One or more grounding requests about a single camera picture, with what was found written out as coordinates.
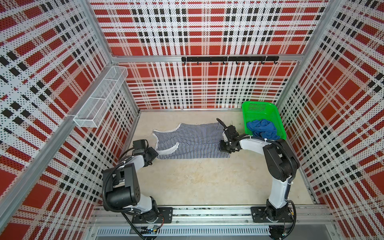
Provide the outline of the blue white striped tank top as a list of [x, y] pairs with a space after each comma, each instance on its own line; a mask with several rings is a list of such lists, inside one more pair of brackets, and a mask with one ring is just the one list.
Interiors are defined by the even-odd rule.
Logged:
[[224, 139], [220, 123], [190, 125], [181, 123], [177, 128], [161, 132], [153, 130], [155, 150], [160, 160], [228, 159], [229, 153], [220, 150]]

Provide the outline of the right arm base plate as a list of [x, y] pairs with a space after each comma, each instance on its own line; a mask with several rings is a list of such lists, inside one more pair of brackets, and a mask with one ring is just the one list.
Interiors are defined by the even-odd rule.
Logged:
[[273, 207], [251, 207], [254, 223], [293, 223], [293, 215], [289, 207], [275, 210]]

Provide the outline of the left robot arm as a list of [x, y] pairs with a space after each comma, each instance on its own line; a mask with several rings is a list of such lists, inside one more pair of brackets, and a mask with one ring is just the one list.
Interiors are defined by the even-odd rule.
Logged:
[[141, 194], [137, 175], [138, 170], [151, 166], [158, 155], [147, 140], [136, 140], [132, 148], [121, 154], [115, 167], [102, 171], [106, 211], [148, 218], [159, 215], [155, 199]]

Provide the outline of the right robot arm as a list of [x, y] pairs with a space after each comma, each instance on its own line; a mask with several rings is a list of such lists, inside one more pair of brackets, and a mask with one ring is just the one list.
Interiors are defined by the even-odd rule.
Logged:
[[270, 140], [246, 134], [240, 135], [233, 125], [226, 126], [221, 120], [218, 122], [224, 128], [224, 139], [220, 141], [222, 152], [248, 150], [264, 155], [268, 171], [273, 177], [267, 206], [276, 211], [285, 208], [289, 203], [291, 184], [300, 168], [300, 163], [288, 143], [284, 139]]

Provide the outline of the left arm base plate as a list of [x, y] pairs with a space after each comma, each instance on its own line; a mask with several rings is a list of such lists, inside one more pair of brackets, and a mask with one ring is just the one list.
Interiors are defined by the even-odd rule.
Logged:
[[134, 216], [132, 218], [133, 224], [169, 224], [172, 222], [173, 208], [160, 207], [153, 210]]

